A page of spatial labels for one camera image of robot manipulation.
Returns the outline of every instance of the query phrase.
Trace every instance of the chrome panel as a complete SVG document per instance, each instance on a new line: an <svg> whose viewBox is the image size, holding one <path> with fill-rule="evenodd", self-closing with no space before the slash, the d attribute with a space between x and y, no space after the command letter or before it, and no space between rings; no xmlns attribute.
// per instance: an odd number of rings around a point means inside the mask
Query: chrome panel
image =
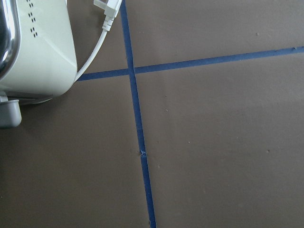
<svg viewBox="0 0 304 228"><path fill-rule="evenodd" d="M16 60L20 47L20 30L16 0L0 2L0 79Z"/></svg>

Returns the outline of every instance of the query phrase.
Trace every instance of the white appliance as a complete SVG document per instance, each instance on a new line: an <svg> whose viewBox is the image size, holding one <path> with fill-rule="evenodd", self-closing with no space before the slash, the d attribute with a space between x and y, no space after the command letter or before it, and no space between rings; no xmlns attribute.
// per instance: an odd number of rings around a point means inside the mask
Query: white appliance
<svg viewBox="0 0 304 228"><path fill-rule="evenodd" d="M19 103L65 93L93 61L121 0L94 0L107 15L90 61L77 73L66 0L0 0L0 128L18 126Z"/></svg>

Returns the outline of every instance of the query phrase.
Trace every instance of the blue tape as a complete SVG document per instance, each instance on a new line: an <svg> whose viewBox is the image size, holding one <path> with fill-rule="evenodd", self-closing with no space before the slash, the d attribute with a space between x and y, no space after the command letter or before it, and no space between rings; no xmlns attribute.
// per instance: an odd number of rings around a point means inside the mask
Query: blue tape
<svg viewBox="0 0 304 228"><path fill-rule="evenodd" d="M105 77L124 76L128 74L129 74L128 69L111 70L111 71L104 71L99 73L84 74L77 81L86 81L86 80L105 78Z"/></svg>
<svg viewBox="0 0 304 228"><path fill-rule="evenodd" d="M304 52L304 47L296 47L296 48L293 47L293 48L286 48L286 49L280 49L280 50L260 51L260 52L253 52L253 53L247 53L247 54L222 56L222 57L214 57L214 58L204 58L204 59L159 64L159 65L152 65L152 66L144 66L144 67L141 66L141 67L135 68L135 73L140 74L140 73L148 73L148 72L155 72L155 71L162 71L162 70L172 70L172 69L179 69L179 68L186 68L186 67L193 67L193 66L196 67L196 66L203 66L203 65L210 65L210 64L217 64L217 63L234 62L234 61L241 61L241 60L254 59L254 58L290 55L290 54L297 54L297 53L303 53L303 52Z"/></svg>
<svg viewBox="0 0 304 228"><path fill-rule="evenodd" d="M142 115L139 104L138 89L137 89L136 76L135 76L134 63L133 63L133 53L132 53L132 45L130 38L129 22L127 17L125 0L123 0L120 10L122 17L122 25L123 25L123 38L124 38L126 55L127 55L129 76L130 76L131 94L133 99L133 108L135 114L138 144L139 144L139 149L142 153L141 154L142 174L143 174L144 187L146 191L146 200L148 205L150 227L156 228L149 168L148 168L148 161L147 161L146 148L145 148L144 135L143 135Z"/></svg>

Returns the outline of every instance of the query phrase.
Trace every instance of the white plug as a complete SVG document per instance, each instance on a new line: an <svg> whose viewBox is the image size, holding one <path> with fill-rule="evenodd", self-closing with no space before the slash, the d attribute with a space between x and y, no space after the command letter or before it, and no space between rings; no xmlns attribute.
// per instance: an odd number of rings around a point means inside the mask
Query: white plug
<svg viewBox="0 0 304 228"><path fill-rule="evenodd" d="M110 31L113 21L117 17L121 4L122 0L107 0L107 2L103 2L102 0L94 0L94 5L104 10L104 30Z"/></svg>

